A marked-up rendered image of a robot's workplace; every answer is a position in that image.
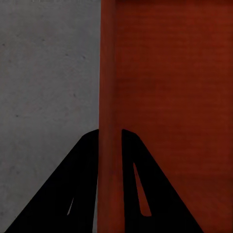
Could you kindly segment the storage box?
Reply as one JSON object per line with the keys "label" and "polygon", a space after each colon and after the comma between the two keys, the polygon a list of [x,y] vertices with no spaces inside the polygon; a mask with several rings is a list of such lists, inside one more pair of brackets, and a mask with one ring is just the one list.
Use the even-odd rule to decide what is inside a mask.
{"label": "storage box", "polygon": [[101,0],[100,23],[97,233],[125,233],[123,129],[203,233],[233,233],[233,0]]}

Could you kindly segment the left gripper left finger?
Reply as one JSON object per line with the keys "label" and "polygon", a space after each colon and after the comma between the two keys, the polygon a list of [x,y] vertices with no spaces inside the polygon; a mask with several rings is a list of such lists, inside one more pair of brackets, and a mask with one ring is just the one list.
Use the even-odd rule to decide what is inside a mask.
{"label": "left gripper left finger", "polygon": [[5,233],[92,233],[99,129],[86,133]]}

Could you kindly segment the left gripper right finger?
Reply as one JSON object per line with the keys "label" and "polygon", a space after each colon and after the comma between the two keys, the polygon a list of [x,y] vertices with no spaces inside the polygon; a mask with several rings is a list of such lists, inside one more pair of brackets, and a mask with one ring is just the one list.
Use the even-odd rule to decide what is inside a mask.
{"label": "left gripper right finger", "polygon": [[[152,216],[141,214],[133,162]],[[125,233],[203,233],[141,138],[125,129],[122,169]]]}

